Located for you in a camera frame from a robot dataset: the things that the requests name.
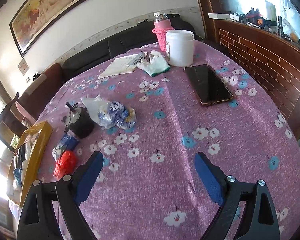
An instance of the blue gripper pad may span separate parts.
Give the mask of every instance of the blue gripper pad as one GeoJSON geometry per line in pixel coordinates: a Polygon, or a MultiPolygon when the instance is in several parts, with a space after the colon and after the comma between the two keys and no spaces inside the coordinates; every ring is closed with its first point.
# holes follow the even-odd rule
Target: blue gripper pad
{"type": "Polygon", "coordinates": [[[87,200],[94,183],[96,182],[99,173],[103,167],[103,155],[101,152],[97,154],[82,179],[77,186],[77,194],[74,198],[75,203],[79,206],[81,202],[87,200]]]}
{"type": "Polygon", "coordinates": [[[194,167],[211,200],[222,206],[224,202],[222,187],[199,154],[196,154],[194,157],[194,167]]]}

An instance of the smartphone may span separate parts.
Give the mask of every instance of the smartphone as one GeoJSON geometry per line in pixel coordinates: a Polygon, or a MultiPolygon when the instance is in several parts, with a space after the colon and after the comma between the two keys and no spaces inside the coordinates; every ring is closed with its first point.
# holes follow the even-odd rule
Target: smartphone
{"type": "Polygon", "coordinates": [[[207,64],[184,68],[202,106],[229,101],[233,94],[207,64]]]}

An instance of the silver screw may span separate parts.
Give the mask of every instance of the silver screw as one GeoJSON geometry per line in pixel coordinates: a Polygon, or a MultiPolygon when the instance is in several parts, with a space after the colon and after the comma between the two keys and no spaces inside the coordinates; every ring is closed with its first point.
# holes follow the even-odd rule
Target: silver screw
{"type": "Polygon", "coordinates": [[[227,177],[227,180],[229,181],[229,182],[235,182],[235,176],[228,176],[227,177]]]}
{"type": "Polygon", "coordinates": [[[63,178],[62,178],[64,181],[69,181],[69,180],[71,180],[71,175],[65,175],[65,176],[63,176],[63,178]]]}
{"type": "Polygon", "coordinates": [[[34,182],[32,182],[33,186],[38,186],[40,184],[40,180],[36,179],[34,182]]]}
{"type": "Polygon", "coordinates": [[[264,181],[264,180],[262,180],[262,179],[261,179],[261,180],[259,180],[259,181],[258,181],[258,183],[259,183],[259,185],[260,185],[260,186],[264,186],[264,185],[266,184],[266,183],[265,183],[265,181],[264,181]]]}

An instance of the yellow tray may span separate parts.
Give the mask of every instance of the yellow tray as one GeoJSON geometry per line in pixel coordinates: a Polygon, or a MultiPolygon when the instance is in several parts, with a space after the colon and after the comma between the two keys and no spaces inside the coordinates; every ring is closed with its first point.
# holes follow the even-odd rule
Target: yellow tray
{"type": "Polygon", "coordinates": [[[25,130],[20,138],[20,141],[18,143],[17,149],[24,144],[24,141],[26,140],[28,135],[34,135],[36,133],[39,133],[37,141],[32,146],[32,154],[29,159],[28,168],[26,170],[25,180],[22,183],[23,187],[21,192],[15,191],[13,189],[13,170],[14,165],[13,162],[11,163],[9,174],[8,174],[8,184],[7,184],[7,196],[10,198],[15,204],[20,205],[20,207],[23,206],[23,203],[25,202],[26,196],[28,194],[29,188],[34,180],[37,179],[37,173],[38,169],[40,167],[42,155],[44,153],[44,150],[46,148],[46,145],[49,141],[50,135],[52,134],[52,127],[47,122],[41,122],[39,124],[35,124],[34,126],[30,127],[29,129],[25,130]]]}

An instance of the table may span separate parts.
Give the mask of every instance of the table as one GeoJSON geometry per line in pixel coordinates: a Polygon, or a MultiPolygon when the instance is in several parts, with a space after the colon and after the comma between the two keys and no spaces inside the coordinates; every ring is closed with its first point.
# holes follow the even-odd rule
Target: table
{"type": "MultiPolygon", "coordinates": [[[[159,50],[158,44],[143,51],[159,50]]],[[[132,49],[125,55],[136,54],[132,49]]],[[[96,126],[76,147],[78,165],[94,150],[105,156],[104,168],[82,214],[101,239],[200,239],[218,205],[212,203],[194,169],[203,151],[226,175],[240,181],[266,181],[279,220],[281,239],[300,224],[300,149],[284,117],[268,94],[235,62],[195,41],[194,65],[209,64],[234,94],[227,103],[202,107],[183,68],[150,77],[132,74],[97,77],[113,60],[69,80],[46,106],[38,122],[54,131],[42,158],[38,179],[55,181],[52,149],[63,135],[61,122],[81,97],[119,101],[135,108],[131,130],[96,126]]],[[[227,236],[232,239],[243,212],[237,210],[227,236]]],[[[56,206],[59,226],[70,239],[56,206]]]]}

